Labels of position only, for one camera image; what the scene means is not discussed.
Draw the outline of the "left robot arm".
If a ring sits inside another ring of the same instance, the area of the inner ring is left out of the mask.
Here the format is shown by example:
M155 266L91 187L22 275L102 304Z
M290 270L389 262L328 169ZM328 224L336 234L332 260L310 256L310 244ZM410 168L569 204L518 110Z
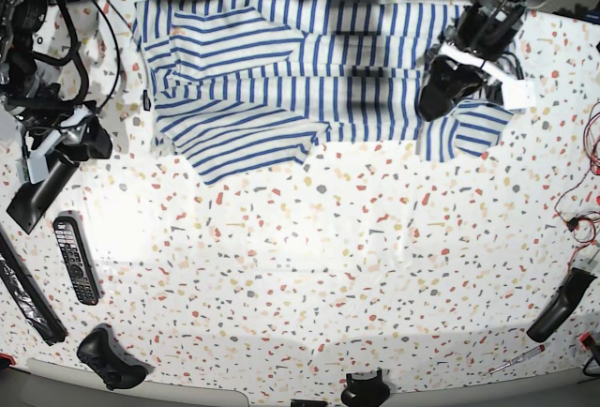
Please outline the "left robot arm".
M534 105L533 85L520 63L513 72L500 66L524 23L525 14L547 0L476 0L457 24L442 33L441 42L426 52L427 81L418 112L430 122L449 114L460 101L481 89L500 99L504 108Z

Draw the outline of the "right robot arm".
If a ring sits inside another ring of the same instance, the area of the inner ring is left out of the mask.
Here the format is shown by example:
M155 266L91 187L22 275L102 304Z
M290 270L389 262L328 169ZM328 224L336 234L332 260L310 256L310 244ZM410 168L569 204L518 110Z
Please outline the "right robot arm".
M67 29L66 53L52 57L35 49L50 1L1 0L1 136L19 143L18 173L32 185L49 176L52 154L78 163L105 159L112 152L110 137L98 120L103 107L87 96L89 74L67 0L53 0ZM63 98L60 84L46 83L41 76L46 68L67 65L80 77L73 98Z

